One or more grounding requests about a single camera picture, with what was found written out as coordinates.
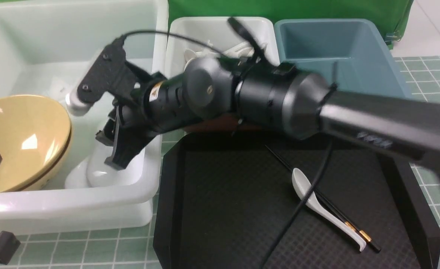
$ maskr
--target chopsticks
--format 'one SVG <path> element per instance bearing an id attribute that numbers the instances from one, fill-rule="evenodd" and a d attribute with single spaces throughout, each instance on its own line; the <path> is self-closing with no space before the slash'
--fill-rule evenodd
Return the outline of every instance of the chopsticks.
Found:
<path id="1" fill-rule="evenodd" d="M 281 157 L 278 153 L 274 152 L 271 148 L 269 148 L 267 145 L 265 147 L 269 150 L 269 152 L 274 155 L 276 160 L 278 160 L 289 172 L 293 172 L 293 167 L 290 166 L 286 162 L 286 160 Z M 337 208 L 329 199 L 324 196 L 318 189 L 314 191 L 316 193 L 316 196 L 320 203 L 322 203 L 324 206 L 328 208 L 328 210 L 335 215 L 339 220 L 341 220 L 344 224 L 346 224 L 351 230 L 355 231 L 363 239 L 366 241 L 366 243 L 374 250 L 374 252 L 379 253 L 381 251 L 381 247 L 373 242 L 372 238 L 362 229 L 358 228 L 358 226 L 349 218 L 347 217 L 339 208 Z"/>

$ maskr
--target green cloth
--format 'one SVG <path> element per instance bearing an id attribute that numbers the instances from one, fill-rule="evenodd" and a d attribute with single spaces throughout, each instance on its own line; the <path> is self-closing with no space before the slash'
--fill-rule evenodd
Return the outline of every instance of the green cloth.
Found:
<path id="1" fill-rule="evenodd" d="M 400 39 L 413 0 L 169 0 L 170 23 L 180 17 L 257 16 L 284 19 L 361 18 L 372 21 L 382 37 Z"/>

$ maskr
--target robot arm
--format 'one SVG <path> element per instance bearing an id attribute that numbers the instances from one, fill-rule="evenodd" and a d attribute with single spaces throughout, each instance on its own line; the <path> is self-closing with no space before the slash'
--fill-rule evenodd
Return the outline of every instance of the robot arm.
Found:
<path id="1" fill-rule="evenodd" d="M 259 48 L 230 18 L 232 28 Z M 115 40 L 104 48 L 68 107 L 84 114 L 105 92 L 114 109 L 96 139 L 113 147 L 106 164 L 121 170 L 158 134 L 225 113 L 296 139 L 328 133 L 430 168 L 440 178 L 440 104 L 336 90 L 317 73 L 252 58 L 198 58 L 167 79 L 129 63 Z"/>

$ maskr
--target screw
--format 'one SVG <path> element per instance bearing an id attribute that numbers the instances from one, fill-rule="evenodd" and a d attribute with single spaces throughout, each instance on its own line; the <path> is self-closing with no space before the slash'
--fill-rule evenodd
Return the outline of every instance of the screw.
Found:
<path id="1" fill-rule="evenodd" d="M 90 92 L 89 85 L 87 85 L 87 84 L 82 85 L 82 90 L 84 92 Z"/>

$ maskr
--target light blue plastic bin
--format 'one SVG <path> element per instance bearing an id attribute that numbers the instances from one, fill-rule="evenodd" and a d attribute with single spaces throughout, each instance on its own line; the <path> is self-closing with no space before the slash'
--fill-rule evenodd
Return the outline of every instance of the light blue plastic bin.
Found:
<path id="1" fill-rule="evenodd" d="M 282 20 L 275 24 L 281 61 L 321 73 L 340 90 L 412 98 L 399 67 L 374 24 L 362 19 Z"/>

